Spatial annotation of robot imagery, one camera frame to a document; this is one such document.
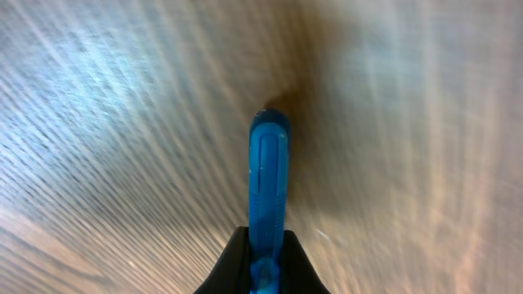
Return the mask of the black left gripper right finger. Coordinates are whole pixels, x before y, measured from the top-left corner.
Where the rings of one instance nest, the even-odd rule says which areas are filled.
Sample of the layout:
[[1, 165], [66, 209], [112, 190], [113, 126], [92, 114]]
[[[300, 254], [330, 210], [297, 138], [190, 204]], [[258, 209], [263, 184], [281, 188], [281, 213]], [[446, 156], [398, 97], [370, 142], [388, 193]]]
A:
[[284, 231], [280, 273], [280, 292], [283, 294], [329, 294], [291, 230]]

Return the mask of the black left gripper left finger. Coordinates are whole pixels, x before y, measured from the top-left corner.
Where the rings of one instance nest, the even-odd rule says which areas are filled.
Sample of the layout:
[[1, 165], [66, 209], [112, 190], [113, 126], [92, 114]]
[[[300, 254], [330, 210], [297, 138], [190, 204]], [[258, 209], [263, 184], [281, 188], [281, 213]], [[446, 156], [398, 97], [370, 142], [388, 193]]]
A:
[[194, 294], [249, 294], [250, 243], [248, 227], [238, 227]]

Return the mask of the blue disposable razor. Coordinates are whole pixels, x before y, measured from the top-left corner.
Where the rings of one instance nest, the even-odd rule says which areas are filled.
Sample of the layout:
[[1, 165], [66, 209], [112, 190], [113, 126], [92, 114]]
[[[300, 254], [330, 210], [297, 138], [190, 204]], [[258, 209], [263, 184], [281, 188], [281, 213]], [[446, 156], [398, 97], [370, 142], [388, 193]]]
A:
[[280, 292], [281, 251], [288, 194], [289, 122], [275, 109], [253, 119], [248, 151], [250, 292]]

